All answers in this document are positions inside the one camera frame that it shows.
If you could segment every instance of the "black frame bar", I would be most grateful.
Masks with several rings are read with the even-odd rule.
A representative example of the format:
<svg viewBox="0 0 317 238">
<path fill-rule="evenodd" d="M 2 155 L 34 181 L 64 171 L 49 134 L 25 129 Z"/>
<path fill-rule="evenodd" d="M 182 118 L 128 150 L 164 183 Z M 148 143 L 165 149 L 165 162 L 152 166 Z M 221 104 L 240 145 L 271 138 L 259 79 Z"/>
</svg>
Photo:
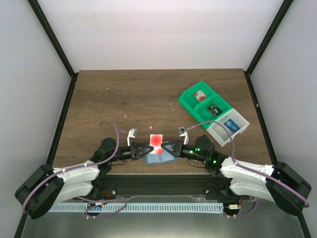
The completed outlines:
<svg viewBox="0 0 317 238">
<path fill-rule="evenodd" d="M 253 84 L 252 84 L 252 80 L 251 80 L 251 74 L 253 73 L 255 67 L 257 66 L 257 64 L 259 63 L 263 53 L 265 52 L 267 46 L 269 45 L 271 39 L 273 38 L 275 32 L 277 31 L 280 23 L 282 22 L 285 14 L 287 13 L 289 7 L 291 6 L 292 2 L 294 0 L 284 0 L 279 11 L 277 12 L 270 28 L 268 29 L 264 39 L 262 40 L 261 44 L 260 44 L 260 47 L 258 48 L 256 54 L 254 55 L 247 71 L 245 71 L 245 77 L 246 77 L 246 80 L 247 80 L 247 83 L 248 83 L 248 86 L 249 86 L 249 90 L 250 90 L 250 94 L 252 96 L 252 100 L 253 100 L 253 103 L 255 105 L 255 109 L 256 109 L 256 112 L 257 112 L 257 115 L 258 115 L 258 118 L 259 118 L 259 122 L 260 122 L 260 125 L 261 125 L 261 129 L 262 129 L 262 132 L 263 132 L 263 135 L 264 135 L 264 139 L 265 139 L 265 143 L 266 143 L 266 146 L 267 146 L 267 149 L 268 149 L 268 152 L 269 152 L 269 156 L 270 156 L 270 159 L 272 161 L 272 164 L 275 165 L 277 163 L 277 157 L 276 157 L 276 154 L 274 152 L 274 148 L 273 148 L 273 144 L 271 142 L 271 139 L 270 139 L 270 136 L 269 136 L 269 133 L 268 133 L 268 130 L 267 130 L 267 127 L 266 127 L 266 124 L 265 124 L 265 120 L 263 118 L 263 114 L 261 112 L 261 108 L 260 108 L 260 105 L 259 105 L 259 102 L 258 102 L 258 99 L 257 99 L 257 96 L 256 96 L 256 93 L 255 93 L 255 90 L 253 88 Z M 63 62 L 68 74 L 71 76 L 71 81 L 70 81 L 70 84 L 69 84 L 69 88 L 68 88 L 68 91 L 67 91 L 67 95 L 66 95 L 66 98 L 65 98 L 65 101 L 64 101 L 64 104 L 63 104 L 63 108 L 62 108 L 62 111 L 61 111 L 61 114 L 60 114 L 60 117 L 59 117 L 59 120 L 58 120 L 58 124 L 57 124 L 57 127 L 56 127 L 56 131 L 55 131 L 55 135 L 54 135 L 54 138 L 53 138 L 53 141 L 52 141 L 52 145 L 51 145 L 51 148 L 50 148 L 50 152 L 49 152 L 49 155 L 48 155 L 48 158 L 47 158 L 47 164 L 48 165 L 52 165 L 53 164 L 53 160 L 54 160 L 54 157 L 55 157 L 55 154 L 56 154 L 56 151 L 57 151 L 57 147 L 58 147 L 58 143 L 59 143 L 59 139 L 60 139 L 60 136 L 61 136 L 61 132 L 62 132 L 62 129 L 63 129 L 63 126 L 64 126 L 64 122 L 65 122 L 65 119 L 66 119 L 66 115 L 67 115 L 67 111 L 68 111 L 68 108 L 69 108 L 69 104 L 70 104 L 70 101 L 71 101 L 71 98 L 72 98 L 72 94 L 73 94 L 73 91 L 74 91 L 74 88 L 75 88 L 75 84 L 76 84 L 76 80 L 77 80 L 77 77 L 78 77 L 78 73 L 75 73 L 72 66 L 70 65 L 70 62 L 68 61 L 61 45 L 59 44 L 57 38 L 56 38 L 56 35 L 54 34 L 48 20 L 46 19 L 42 9 L 41 9 L 41 6 L 39 5 L 38 1 L 37 0 L 28 0 L 30 6 L 32 7 L 34 13 L 36 14 L 39 22 L 41 23 L 43 29 L 45 30 L 48 38 L 50 39 L 52 45 L 54 46 L 58 56 L 60 57 L 61 61 Z M 192 175 L 184 175 L 184 179 L 191 179 Z M 24 229 L 24 226 L 25 226 L 25 223 L 26 223 L 26 219 L 27 219 L 27 214 L 23 214 L 22 217 L 21 217 L 21 220 L 20 220 L 20 223 L 18 225 L 18 228 L 16 230 L 16 233 L 15 233 L 15 238 L 20 238 L 22 237 L 22 233 L 23 233 L 23 229 Z M 306 221 L 305 221 L 305 218 L 303 216 L 303 214 L 301 214 L 301 216 L 298 218 L 299 220 L 299 223 L 300 223 L 300 226 L 302 228 L 302 231 L 303 231 L 303 234 L 305 236 L 305 238 L 311 238 L 311 235 L 310 235 L 310 232 L 309 232 L 309 229 L 307 227 L 307 224 L 306 224 Z"/>
</svg>

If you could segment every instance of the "wooden table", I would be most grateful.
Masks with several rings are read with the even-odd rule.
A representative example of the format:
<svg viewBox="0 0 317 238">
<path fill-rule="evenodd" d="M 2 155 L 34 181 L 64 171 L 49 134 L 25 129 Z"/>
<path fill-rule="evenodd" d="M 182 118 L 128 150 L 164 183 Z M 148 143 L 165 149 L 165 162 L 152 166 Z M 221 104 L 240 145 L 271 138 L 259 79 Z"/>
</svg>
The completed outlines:
<svg viewBox="0 0 317 238">
<path fill-rule="evenodd" d="M 106 137 L 115 138 L 112 122 L 123 130 L 137 128 L 137 141 L 149 143 L 150 134 L 164 141 L 180 139 L 178 128 L 197 121 L 177 101 L 181 93 L 204 81 L 234 107 L 250 125 L 235 137 L 235 158 L 270 164 L 262 130 L 242 69 L 107 70 L 80 71 L 54 159 L 54 167 L 82 163 L 93 155 Z M 207 134 L 216 150 L 230 155 L 231 145 L 219 144 L 200 126 L 189 131 L 189 142 Z M 126 145 L 120 135 L 120 145 Z M 190 162 L 194 166 L 201 163 Z M 145 165 L 144 158 L 115 166 L 112 174 L 205 173 L 185 159 L 174 163 Z"/>
</svg>

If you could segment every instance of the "card with red circle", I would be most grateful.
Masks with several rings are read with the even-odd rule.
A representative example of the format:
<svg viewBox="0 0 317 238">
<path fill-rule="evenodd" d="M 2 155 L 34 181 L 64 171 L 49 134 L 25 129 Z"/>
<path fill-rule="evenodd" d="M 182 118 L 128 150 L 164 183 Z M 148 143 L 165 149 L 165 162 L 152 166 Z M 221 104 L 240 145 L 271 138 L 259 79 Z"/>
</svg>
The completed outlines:
<svg viewBox="0 0 317 238">
<path fill-rule="evenodd" d="M 163 149 L 161 148 L 161 144 L 163 143 L 163 135 L 151 134 L 150 135 L 150 146 L 154 147 L 154 150 L 150 152 L 150 154 L 162 154 Z"/>
<path fill-rule="evenodd" d="M 197 91 L 194 93 L 195 98 L 197 98 L 198 102 L 201 102 L 202 100 L 206 99 L 207 96 L 205 93 L 203 93 L 202 90 Z"/>
</svg>

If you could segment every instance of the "white wall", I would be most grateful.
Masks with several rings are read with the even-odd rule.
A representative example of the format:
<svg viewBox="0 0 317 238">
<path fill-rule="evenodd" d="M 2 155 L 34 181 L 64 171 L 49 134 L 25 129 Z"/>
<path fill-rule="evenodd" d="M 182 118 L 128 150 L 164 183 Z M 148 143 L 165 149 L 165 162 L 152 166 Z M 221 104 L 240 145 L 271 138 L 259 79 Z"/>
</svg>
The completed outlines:
<svg viewBox="0 0 317 238">
<path fill-rule="evenodd" d="M 0 3 L 0 237 L 11 238 L 14 193 L 46 161 L 70 77 L 28 2 Z"/>
<path fill-rule="evenodd" d="M 252 74 L 277 158 L 313 189 L 304 209 L 317 237 L 317 2 L 296 0 Z"/>
<path fill-rule="evenodd" d="M 75 71 L 247 69 L 282 0 L 40 0 Z"/>
</svg>

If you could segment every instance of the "red circle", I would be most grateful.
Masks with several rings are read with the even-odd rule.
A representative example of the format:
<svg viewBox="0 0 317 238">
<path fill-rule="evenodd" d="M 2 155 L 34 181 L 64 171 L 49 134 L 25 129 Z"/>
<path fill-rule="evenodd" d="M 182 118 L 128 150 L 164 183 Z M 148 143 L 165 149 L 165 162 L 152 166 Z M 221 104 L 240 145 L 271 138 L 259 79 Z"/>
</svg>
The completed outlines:
<svg viewBox="0 0 317 238">
<path fill-rule="evenodd" d="M 198 98 L 198 101 L 201 102 L 202 100 L 204 100 L 204 99 L 206 99 L 206 98 L 207 98 L 206 96 L 200 96 L 200 97 Z"/>
<path fill-rule="evenodd" d="M 162 154 L 163 153 L 163 148 L 159 148 L 158 150 L 157 150 L 157 154 Z"/>
<path fill-rule="evenodd" d="M 152 135 L 150 138 L 152 146 L 160 146 L 162 144 L 162 137 L 160 135 Z"/>
</svg>

